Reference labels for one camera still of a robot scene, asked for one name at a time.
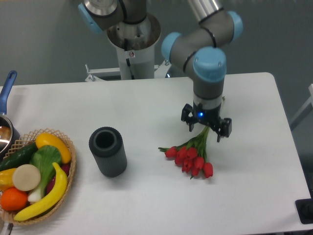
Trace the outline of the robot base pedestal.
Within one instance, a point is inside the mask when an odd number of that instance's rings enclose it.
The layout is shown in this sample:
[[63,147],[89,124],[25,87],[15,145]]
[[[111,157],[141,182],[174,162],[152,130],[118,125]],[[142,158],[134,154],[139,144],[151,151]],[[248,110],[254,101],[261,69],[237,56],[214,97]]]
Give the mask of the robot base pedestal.
[[150,13],[138,24],[120,22],[107,30],[122,80],[154,78],[155,46],[160,35],[160,23]]

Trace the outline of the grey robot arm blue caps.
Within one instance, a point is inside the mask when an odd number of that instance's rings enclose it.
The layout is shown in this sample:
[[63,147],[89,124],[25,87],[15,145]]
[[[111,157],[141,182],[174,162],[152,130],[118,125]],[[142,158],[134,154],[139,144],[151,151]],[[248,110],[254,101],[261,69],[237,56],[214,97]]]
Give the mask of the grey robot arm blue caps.
[[[243,32],[241,17],[225,11],[218,0],[191,0],[199,28],[187,36],[170,33],[161,45],[166,61],[193,80],[193,104],[185,105],[181,120],[210,127],[218,138],[229,137],[230,118],[220,117],[226,56],[221,47]],[[155,45],[160,38],[158,20],[147,12],[144,0],[84,0],[78,6],[85,24],[106,32],[116,48],[123,80],[153,78]]]

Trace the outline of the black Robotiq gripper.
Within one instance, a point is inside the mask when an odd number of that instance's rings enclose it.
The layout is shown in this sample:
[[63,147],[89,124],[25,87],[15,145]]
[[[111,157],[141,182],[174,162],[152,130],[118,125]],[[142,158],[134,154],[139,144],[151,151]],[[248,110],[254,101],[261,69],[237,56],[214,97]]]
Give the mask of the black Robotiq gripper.
[[193,131],[195,123],[211,127],[217,134],[217,142],[220,142],[222,138],[228,138],[232,132],[232,119],[220,117],[221,105],[220,103],[214,109],[204,109],[202,104],[193,103],[193,107],[185,104],[181,112],[181,121],[189,126],[189,132]]

